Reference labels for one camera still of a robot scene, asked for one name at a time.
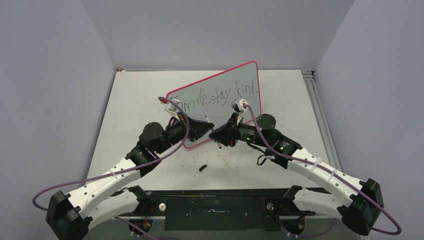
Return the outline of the white whiteboard marker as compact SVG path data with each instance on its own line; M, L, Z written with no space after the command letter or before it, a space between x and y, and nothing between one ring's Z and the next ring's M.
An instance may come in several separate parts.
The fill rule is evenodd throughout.
M209 118L207 117L207 115L205 115L205 118L206 118L206 121L208 122L208 123L211 123L211 121L209 120ZM214 133L215 132L215 129L214 128L212 128L211 130L211 133ZM213 138L213 141L217 144L217 146L218 146L218 148L219 149L222 149L222 145L221 145L221 143L220 142L218 142L217 140L215 140L214 138Z

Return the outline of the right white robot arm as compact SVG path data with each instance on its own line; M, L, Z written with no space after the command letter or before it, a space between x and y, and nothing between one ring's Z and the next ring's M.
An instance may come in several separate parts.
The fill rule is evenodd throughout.
M226 147L234 147L239 141L252 147L263 147L265 155L271 157L273 163L306 177L326 190L326 193L319 193L293 185L282 201L287 213L310 211L331 216L362 236L375 229L374 224L384 208L381 186L377 181L371 178L361 180L323 162L275 129L276 120L270 114L261 114L253 123L242 123L234 113L209 137Z

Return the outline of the pink framed whiteboard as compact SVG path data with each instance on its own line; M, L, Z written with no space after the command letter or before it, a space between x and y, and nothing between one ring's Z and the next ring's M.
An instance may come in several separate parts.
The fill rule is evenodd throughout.
M244 99L255 116L262 113L258 64L249 61L167 93L166 98L179 100L178 105L195 120L209 120L215 127L227 122L234 109L231 105Z

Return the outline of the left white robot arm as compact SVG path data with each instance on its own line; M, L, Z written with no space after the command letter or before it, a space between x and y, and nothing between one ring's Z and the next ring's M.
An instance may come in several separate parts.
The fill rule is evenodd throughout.
M105 178L91 180L84 186L50 197L46 222L60 240L81 240L98 224L121 214L144 215L149 210L147 194L138 186L114 195L125 185L151 172L158 154L187 139L191 142L214 128L207 121L184 117L163 128L158 122L148 123L136 146L108 172Z

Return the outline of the black marker cap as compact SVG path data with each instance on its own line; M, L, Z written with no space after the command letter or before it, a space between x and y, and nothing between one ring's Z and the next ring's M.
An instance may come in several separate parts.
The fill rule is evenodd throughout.
M204 165L202 165L198 170L199 170L199 172L202 172L205 168L207 167L207 165L206 164L204 164Z

